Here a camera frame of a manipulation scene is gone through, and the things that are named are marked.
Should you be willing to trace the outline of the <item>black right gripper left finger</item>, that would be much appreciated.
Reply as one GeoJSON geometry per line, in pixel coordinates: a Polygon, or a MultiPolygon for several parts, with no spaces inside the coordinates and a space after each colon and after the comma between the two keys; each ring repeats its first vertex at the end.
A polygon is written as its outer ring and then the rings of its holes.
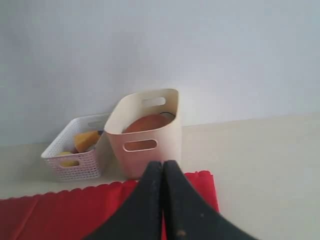
{"type": "Polygon", "coordinates": [[[162,176],[162,164],[151,161],[120,208],[85,239],[160,240],[163,218],[162,176]]]}

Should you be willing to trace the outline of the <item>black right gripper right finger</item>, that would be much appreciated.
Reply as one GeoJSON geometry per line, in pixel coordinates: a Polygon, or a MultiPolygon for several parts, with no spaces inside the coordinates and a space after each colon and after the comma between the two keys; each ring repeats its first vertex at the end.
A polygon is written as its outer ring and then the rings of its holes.
{"type": "Polygon", "coordinates": [[[162,208],[168,240],[252,240],[219,212],[213,175],[183,173],[174,160],[163,164],[162,208]]]}

